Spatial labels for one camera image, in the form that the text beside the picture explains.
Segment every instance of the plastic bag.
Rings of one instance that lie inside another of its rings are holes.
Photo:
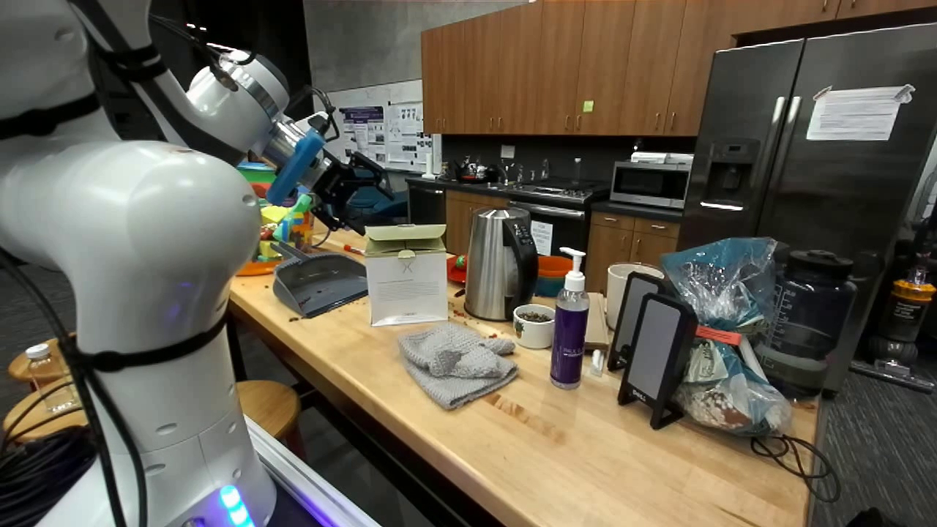
[[[661,261],[668,281],[698,312],[699,331],[689,372],[677,391],[680,408],[699,426],[770,438],[791,422],[789,400],[767,385],[743,334],[758,326],[774,299],[770,239],[729,239]]]

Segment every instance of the dish towel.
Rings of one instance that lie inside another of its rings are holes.
[[[462,326],[437,326],[399,340],[411,379],[442,408],[456,410],[518,379],[505,362],[513,340],[485,340]]]

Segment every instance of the stainless steel kettle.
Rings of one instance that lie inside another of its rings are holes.
[[[491,208],[471,218],[466,312],[477,319],[510,319],[526,306],[535,281],[529,212]]]

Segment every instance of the wooden cabinet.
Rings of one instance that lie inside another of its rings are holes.
[[[910,10],[937,10],[937,0],[837,0],[837,18],[868,18]]]
[[[540,0],[421,37],[424,129],[692,139],[712,54],[734,37],[926,6],[937,0]]]
[[[505,206],[505,196],[444,190],[444,249],[452,255],[466,255],[471,218]]]
[[[677,252],[680,224],[594,212],[589,224],[585,288],[606,294],[610,265],[660,268]]]

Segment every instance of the pump bottle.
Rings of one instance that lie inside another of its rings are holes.
[[[556,296],[556,331],[553,331],[553,356],[551,356],[551,382],[556,388],[575,391],[582,379],[582,356],[585,356],[585,322],[589,322],[589,296],[582,259],[570,246],[560,252],[575,259],[575,271],[565,272],[563,294]]]

